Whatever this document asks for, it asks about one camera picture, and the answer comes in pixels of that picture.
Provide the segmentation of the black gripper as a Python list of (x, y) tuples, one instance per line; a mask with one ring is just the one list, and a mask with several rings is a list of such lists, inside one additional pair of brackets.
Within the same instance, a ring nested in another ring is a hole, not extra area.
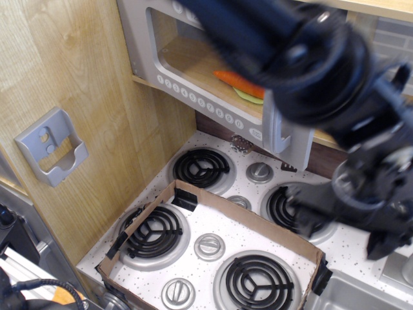
[(328, 238), (332, 222), (371, 232), (368, 260), (392, 254), (412, 237), (411, 158), (387, 158), (370, 172), (342, 163), (329, 182), (293, 185), (287, 198), (306, 239)]

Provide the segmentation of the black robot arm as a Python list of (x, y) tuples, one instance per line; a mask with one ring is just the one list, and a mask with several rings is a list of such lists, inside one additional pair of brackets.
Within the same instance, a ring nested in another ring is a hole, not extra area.
[(331, 135), (347, 160), (323, 185), (295, 185), (287, 197), (301, 234), (337, 221), (368, 231), (378, 260), (412, 241), (412, 107), (393, 78), (336, 10), (286, 1), (184, 1), (221, 57), (272, 92), (287, 120)]

